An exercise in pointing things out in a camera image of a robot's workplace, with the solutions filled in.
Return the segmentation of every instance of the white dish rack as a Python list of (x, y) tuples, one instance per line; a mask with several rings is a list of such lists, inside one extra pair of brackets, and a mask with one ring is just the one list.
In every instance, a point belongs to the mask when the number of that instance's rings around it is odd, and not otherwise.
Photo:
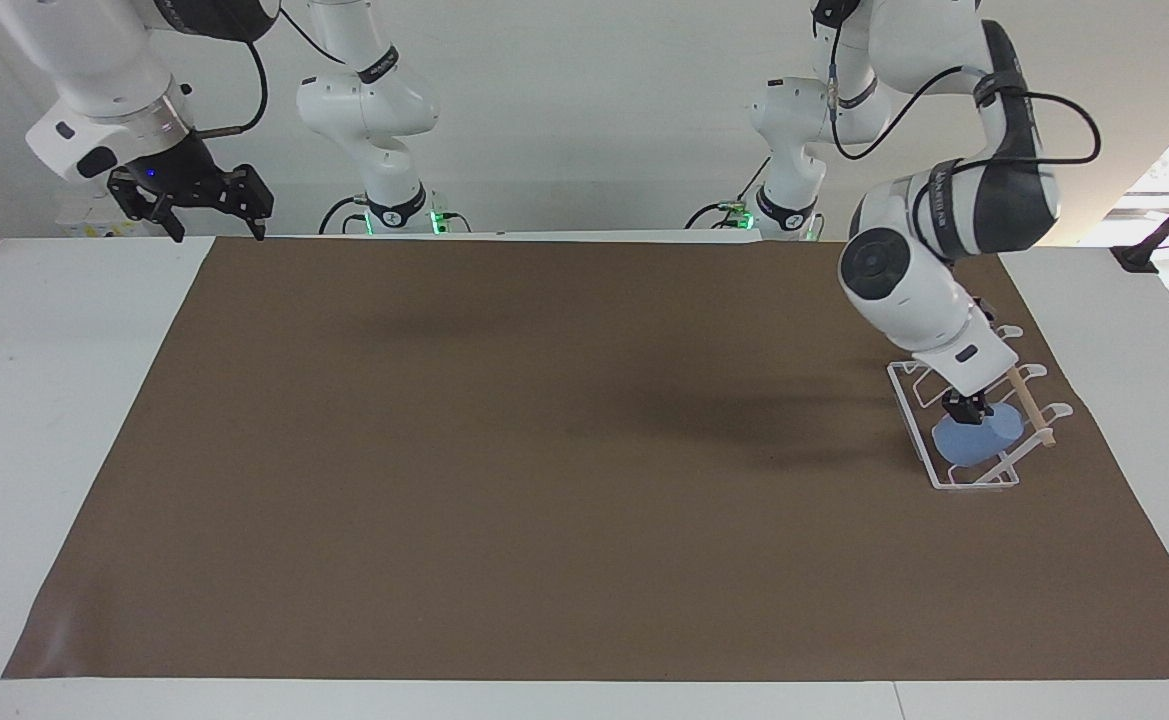
[[(1014, 325), (1004, 325), (997, 328), (997, 334), (1003, 340), (1010, 341), (1023, 337), (1023, 328)], [(1019, 484), (1019, 471), (1015, 469), (1017, 462), (1023, 461), (1038, 446), (1054, 445), (1054, 428), (1052, 425), (1060, 418), (1067, 418), (1073, 414), (1073, 406), (1064, 402), (1052, 402), (1040, 408), (1042, 427), (1037, 427), (1032, 421), (1037, 403), (1031, 393), (1018, 392), (1014, 387), (1010, 373), (1008, 378), (987, 389), (988, 402), (1007, 402), (1017, 407), (1024, 418), (1024, 427), (1028, 429), (1026, 436), (1019, 438), (1014, 446), (997, 454), (991, 459), (974, 468), (959, 468), (942, 461), (942, 456), (935, 449), (935, 441), (931, 437), (931, 429), (945, 415), (941, 401), (953, 386), (945, 382), (940, 374), (928, 365), (918, 360), (904, 360), (899, 364), (887, 365), (887, 375), (891, 386), (895, 388), (895, 401), (899, 402), (900, 414), (904, 416), (904, 424), (908, 429), (909, 437), (913, 438), (913, 448), (918, 458), (926, 466), (926, 473), (931, 477), (931, 485), (940, 491), (980, 491), (981, 489), (1011, 489)], [(1024, 364), (1015, 366), (1014, 373), (1023, 379), (1024, 387), (1037, 378), (1045, 378), (1046, 366), (1036, 364)], [(932, 389), (939, 392), (926, 392), (924, 386), (931, 385)], [(936, 468), (936, 461), (945, 468)]]

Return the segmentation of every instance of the table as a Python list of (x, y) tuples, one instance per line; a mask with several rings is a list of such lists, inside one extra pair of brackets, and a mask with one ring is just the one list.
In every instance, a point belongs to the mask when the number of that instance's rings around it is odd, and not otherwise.
[[(740, 231), (505, 241), (740, 242)], [(0, 673), (210, 238), (0, 245)], [(1169, 551), (1169, 295), (1105, 250), (1003, 259)], [(1164, 716), (1147, 683), (0, 681), (0, 716)]]

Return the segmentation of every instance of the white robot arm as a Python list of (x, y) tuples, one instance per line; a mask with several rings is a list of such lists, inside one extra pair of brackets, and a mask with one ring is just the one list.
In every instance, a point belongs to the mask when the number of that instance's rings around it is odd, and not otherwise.
[(431, 231), (429, 192), (399, 137), (437, 124), (428, 82), (401, 61), (374, 14), (374, 0), (309, 0), (325, 51), (355, 72), (325, 72), (300, 83), (305, 126), (340, 146), (366, 188), (373, 233)]
[(153, 54), (148, 32), (250, 44), (272, 27), (278, 1), (0, 0), (4, 28), (58, 91), (57, 104), (28, 131), (28, 145), (68, 181), (110, 173), (122, 209), (177, 241), (184, 237), (177, 206), (236, 215), (263, 237), (272, 193), (250, 165), (227, 173), (215, 165), (192, 124), (186, 86)]
[[(814, 0), (819, 78), (772, 82), (754, 110), (776, 158), (756, 195), (758, 222), (765, 236), (789, 238), (800, 224), (782, 223), (784, 213), (796, 212), (807, 222), (811, 212), (803, 202), (814, 201), (823, 178), (822, 164), (803, 146), (880, 140), (886, 123), (885, 101), (876, 101), (878, 78), (914, 96), (971, 96), (985, 148), (870, 191), (855, 212), (852, 242), (839, 268), (855, 309), (948, 379), (959, 395), (946, 406), (964, 423), (983, 418), (982, 393), (1018, 358), (953, 279), (949, 265), (973, 255), (1026, 250), (1059, 215), (1058, 186), (1042, 167), (1047, 161), (1012, 42), (999, 25), (981, 22), (978, 5)], [(777, 92), (780, 86), (786, 90)], [(803, 95), (821, 102), (802, 101)], [(781, 106), (779, 113), (773, 110)], [(1092, 131), (1099, 143), (1093, 124)], [(781, 155), (794, 154), (802, 161), (780, 162)], [(768, 213), (767, 202), (781, 213)]]

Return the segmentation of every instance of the brown paper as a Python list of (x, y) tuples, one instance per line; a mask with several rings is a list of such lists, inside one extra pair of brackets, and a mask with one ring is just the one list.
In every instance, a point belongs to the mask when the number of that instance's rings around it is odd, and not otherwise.
[(1169, 678), (1068, 383), (1022, 486), (933, 491), (839, 250), (217, 241), (5, 676)]

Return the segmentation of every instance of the wooden stick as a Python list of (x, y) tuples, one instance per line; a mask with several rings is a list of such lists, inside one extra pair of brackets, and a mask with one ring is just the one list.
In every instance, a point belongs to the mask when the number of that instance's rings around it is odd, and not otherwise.
[(1042, 416), (1042, 408), (1033, 400), (1033, 393), (1029, 392), (1028, 383), (1024, 382), (1023, 375), (1019, 374), (1019, 368), (1011, 368), (1007, 373), (1007, 379), (1010, 381), (1010, 387), (1015, 388), (1015, 395), (1019, 396), (1019, 404), (1024, 406), (1024, 411), (1028, 413), (1028, 421), (1033, 425), (1033, 430), (1037, 432), (1046, 430), (1046, 434), (1042, 436), (1042, 444), (1054, 446), (1054, 430), (1046, 424), (1045, 416)]

